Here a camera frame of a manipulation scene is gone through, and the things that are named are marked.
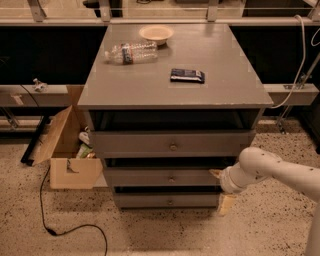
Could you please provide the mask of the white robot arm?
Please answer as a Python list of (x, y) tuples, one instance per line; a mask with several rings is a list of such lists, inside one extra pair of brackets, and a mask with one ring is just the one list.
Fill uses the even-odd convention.
[(241, 151), (238, 162), (223, 170), (209, 172), (220, 181), (222, 193), (218, 201), (218, 214), (224, 216), (236, 195), (249, 185), (273, 178), (316, 203), (305, 256), (320, 256), (320, 169), (284, 161), (278, 155), (257, 147)]

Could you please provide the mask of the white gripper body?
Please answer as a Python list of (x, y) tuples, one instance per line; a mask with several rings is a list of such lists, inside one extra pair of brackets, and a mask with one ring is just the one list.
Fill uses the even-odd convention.
[(239, 194), (249, 185), (255, 184), (259, 177), (247, 170), (240, 162), (221, 172), (220, 185), (228, 194)]

